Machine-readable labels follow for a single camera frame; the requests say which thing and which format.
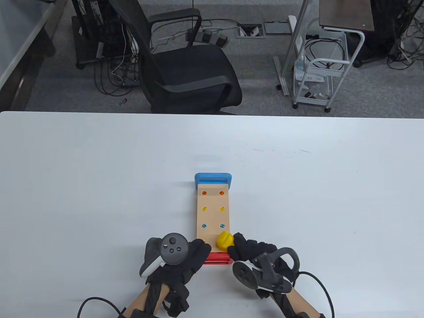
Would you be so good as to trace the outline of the person's left hand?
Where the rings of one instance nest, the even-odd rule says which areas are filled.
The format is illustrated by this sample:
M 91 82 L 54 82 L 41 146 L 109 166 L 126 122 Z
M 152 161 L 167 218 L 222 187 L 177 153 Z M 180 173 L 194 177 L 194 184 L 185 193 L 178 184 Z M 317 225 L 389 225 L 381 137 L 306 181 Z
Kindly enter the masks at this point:
M 211 246 L 202 239 L 189 242 L 187 258 L 180 264 L 165 264 L 159 266 L 150 274 L 146 283 L 150 285 L 166 285 L 170 292 L 162 302 L 170 317 L 178 317 L 181 312 L 189 308 L 187 298 L 189 291 L 186 284 L 192 276 L 203 266 L 211 252 Z

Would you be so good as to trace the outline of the person's right hand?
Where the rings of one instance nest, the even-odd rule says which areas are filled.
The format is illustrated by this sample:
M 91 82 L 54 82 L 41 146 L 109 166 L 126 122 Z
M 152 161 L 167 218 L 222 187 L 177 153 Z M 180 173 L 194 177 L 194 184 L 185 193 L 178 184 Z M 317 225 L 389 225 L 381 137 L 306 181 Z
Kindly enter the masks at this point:
M 245 239 L 241 233 L 236 233 L 227 251 L 234 261 L 232 273 L 235 278 L 255 290 L 260 298 L 292 291 L 300 267 L 298 254 L 292 248 L 278 249 L 273 244 Z

